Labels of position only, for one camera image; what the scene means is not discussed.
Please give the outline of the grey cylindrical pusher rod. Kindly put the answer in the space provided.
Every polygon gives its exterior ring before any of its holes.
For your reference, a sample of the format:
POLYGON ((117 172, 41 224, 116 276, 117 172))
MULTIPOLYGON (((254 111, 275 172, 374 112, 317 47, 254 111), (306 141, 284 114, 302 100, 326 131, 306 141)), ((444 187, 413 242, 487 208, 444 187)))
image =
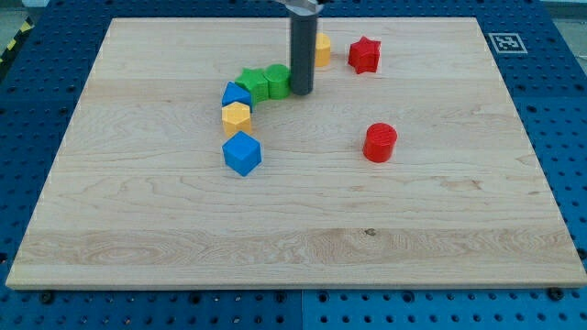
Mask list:
POLYGON ((296 95, 313 91, 317 14, 290 11, 290 88, 296 95))

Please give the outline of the silver metal rod mount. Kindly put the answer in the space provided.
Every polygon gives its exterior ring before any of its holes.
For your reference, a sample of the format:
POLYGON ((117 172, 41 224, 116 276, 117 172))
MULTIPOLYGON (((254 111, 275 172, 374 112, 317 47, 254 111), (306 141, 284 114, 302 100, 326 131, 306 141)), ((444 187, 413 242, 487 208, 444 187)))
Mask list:
POLYGON ((318 14, 324 5, 317 0, 275 0, 296 14, 318 14))

